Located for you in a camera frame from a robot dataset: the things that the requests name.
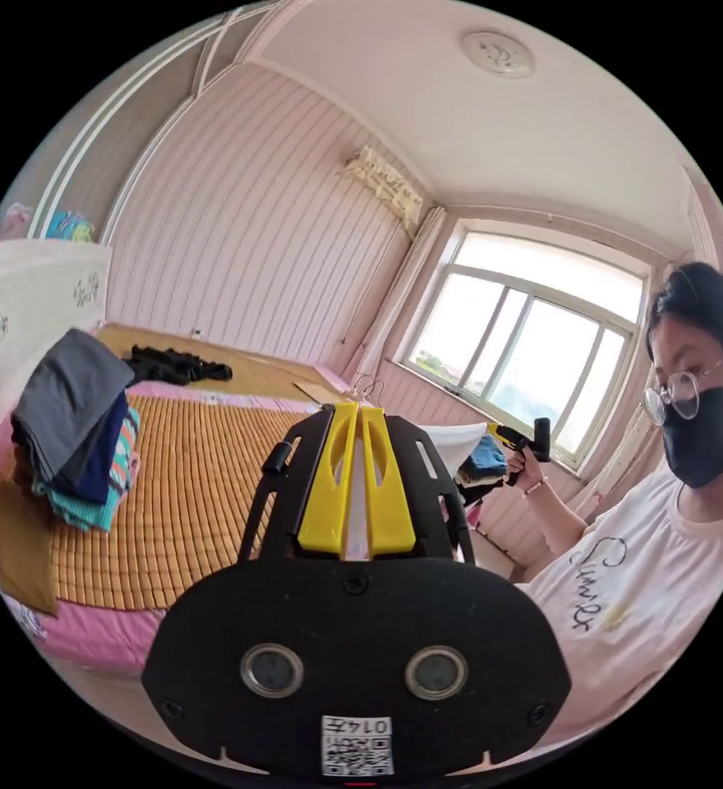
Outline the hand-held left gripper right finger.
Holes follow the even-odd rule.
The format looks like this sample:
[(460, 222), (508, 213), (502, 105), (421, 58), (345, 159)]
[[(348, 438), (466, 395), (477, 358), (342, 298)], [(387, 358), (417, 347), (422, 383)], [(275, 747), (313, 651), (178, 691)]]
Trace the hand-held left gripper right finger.
[(409, 554), (416, 536), (383, 409), (361, 409), (361, 438), (367, 550)]

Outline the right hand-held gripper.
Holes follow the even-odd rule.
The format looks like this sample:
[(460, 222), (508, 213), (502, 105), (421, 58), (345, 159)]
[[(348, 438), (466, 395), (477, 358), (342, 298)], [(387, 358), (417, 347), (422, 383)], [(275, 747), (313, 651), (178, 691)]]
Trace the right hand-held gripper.
[(520, 431), (489, 422), (488, 433), (507, 449), (506, 484), (509, 487), (533, 488), (539, 483), (539, 462), (528, 438)]

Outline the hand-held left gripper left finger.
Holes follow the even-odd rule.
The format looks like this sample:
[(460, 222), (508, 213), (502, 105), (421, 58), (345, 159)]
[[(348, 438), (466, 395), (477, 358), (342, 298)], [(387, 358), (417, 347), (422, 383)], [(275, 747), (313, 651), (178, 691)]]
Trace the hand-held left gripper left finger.
[(337, 404), (315, 466), (297, 542), (305, 552), (343, 552), (352, 499), (358, 404)]

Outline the person's right hand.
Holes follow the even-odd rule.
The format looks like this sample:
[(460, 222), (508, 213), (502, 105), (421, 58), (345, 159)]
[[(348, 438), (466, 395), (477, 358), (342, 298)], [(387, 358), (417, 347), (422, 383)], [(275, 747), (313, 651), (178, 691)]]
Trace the person's right hand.
[(544, 484), (545, 475), (541, 463), (528, 446), (512, 452), (506, 468), (507, 483), (520, 489), (525, 496), (529, 496)]

